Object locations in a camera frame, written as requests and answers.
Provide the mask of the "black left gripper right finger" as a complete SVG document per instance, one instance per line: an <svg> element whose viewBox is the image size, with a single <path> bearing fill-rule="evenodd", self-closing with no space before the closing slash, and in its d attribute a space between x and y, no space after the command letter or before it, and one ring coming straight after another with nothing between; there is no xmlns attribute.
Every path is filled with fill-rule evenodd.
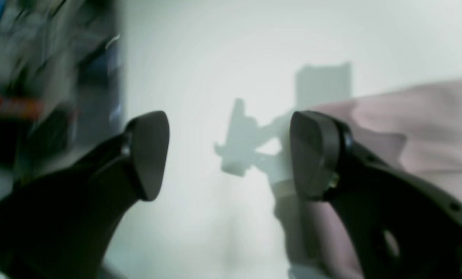
<svg viewBox="0 0 462 279"><path fill-rule="evenodd" d="M327 202L366 279L462 279L462 203L387 164L344 122L296 111L290 150L299 198Z"/></svg>

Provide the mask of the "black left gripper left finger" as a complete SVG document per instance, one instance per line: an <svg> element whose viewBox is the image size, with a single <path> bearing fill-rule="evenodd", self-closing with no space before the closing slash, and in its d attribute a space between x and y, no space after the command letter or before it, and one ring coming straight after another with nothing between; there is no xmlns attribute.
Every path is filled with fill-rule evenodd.
<svg viewBox="0 0 462 279"><path fill-rule="evenodd" d="M94 279L124 214L154 201L170 141L167 115L133 118L68 168L0 201L0 272L12 279Z"/></svg>

